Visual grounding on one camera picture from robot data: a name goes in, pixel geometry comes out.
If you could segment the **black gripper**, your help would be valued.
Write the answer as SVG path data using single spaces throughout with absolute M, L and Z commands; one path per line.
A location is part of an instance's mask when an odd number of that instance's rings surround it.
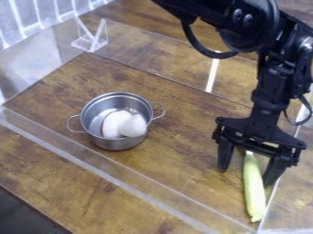
M 263 172 L 263 186 L 271 186 L 287 167 L 298 164 L 299 153 L 306 144 L 284 133 L 276 126 L 280 113 L 286 113 L 288 101 L 255 101 L 246 118 L 215 119 L 212 139 L 218 144 L 218 168 L 224 172 L 238 146 L 270 160 Z

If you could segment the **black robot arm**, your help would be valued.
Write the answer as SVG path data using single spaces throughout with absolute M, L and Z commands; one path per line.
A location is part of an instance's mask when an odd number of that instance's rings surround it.
M 270 157 L 263 184 L 272 185 L 287 167 L 299 161 L 306 144 L 276 127 L 291 99 L 307 103 L 313 77 L 313 27 L 278 9 L 275 0 L 151 0 L 179 19 L 192 47 L 212 59 L 239 53 L 258 54 L 256 88 L 247 118 L 216 119 L 212 139 L 219 145 L 218 167 L 226 170 L 238 146 Z M 216 28 L 230 49 L 214 52 L 196 40 L 191 24 L 197 20 Z

